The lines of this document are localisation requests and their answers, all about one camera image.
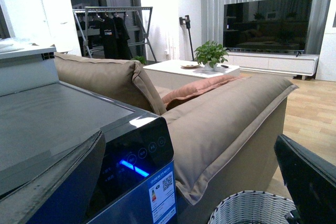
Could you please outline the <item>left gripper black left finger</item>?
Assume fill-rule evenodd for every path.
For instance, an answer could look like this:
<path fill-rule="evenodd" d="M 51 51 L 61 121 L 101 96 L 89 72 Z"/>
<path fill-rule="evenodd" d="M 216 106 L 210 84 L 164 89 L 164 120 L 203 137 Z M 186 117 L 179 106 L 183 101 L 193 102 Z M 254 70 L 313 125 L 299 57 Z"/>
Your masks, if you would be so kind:
<path fill-rule="evenodd" d="M 1 199 L 1 223 L 82 223 L 106 148 L 100 131 Z"/>

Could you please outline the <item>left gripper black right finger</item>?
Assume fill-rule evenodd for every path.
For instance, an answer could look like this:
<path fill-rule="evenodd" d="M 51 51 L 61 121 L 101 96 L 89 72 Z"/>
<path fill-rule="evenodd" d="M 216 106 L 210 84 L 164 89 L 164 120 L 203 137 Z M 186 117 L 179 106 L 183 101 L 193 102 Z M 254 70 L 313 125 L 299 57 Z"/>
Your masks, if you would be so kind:
<path fill-rule="evenodd" d="M 295 209 L 289 223 L 335 223 L 335 166 L 281 134 L 274 150 Z"/>

